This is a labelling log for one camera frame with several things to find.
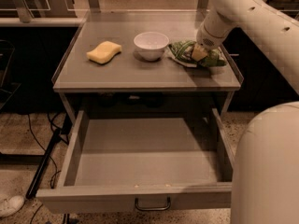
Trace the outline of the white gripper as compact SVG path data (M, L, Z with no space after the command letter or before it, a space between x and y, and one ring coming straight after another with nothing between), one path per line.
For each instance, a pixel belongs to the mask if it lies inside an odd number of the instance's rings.
M207 56L206 50L218 48L228 34L235 28L235 23L211 9L200 24L194 45L192 58L199 62Z

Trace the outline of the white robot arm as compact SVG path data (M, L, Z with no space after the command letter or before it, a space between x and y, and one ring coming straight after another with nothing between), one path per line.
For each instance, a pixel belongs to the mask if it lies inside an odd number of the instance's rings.
M264 102L233 164L231 224L299 224L299 24L266 0L209 0L197 41L217 48L235 27L264 55L242 65Z

